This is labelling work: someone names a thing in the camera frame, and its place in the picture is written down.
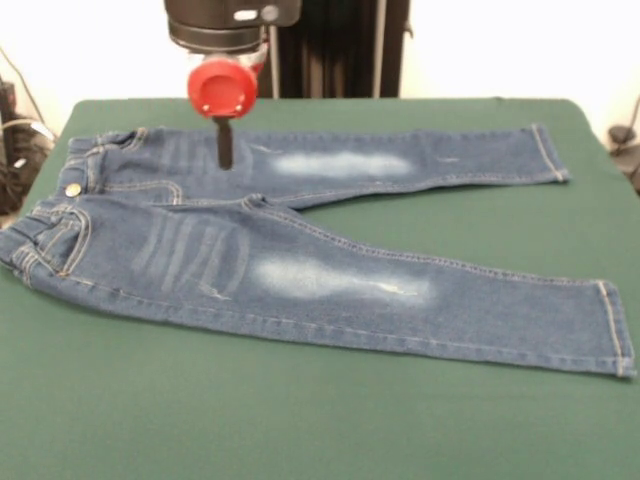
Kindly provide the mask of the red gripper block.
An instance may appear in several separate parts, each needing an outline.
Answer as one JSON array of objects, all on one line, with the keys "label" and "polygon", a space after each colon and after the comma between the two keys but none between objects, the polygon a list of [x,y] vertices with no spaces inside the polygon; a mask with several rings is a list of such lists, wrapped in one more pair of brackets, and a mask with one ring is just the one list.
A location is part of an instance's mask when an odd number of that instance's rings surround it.
[{"label": "red gripper block", "polygon": [[196,112],[217,117],[217,152],[221,169],[233,167],[233,131],[229,118],[240,118],[253,108],[258,77],[266,62],[266,46],[238,55],[204,55],[190,71],[187,96]]}]

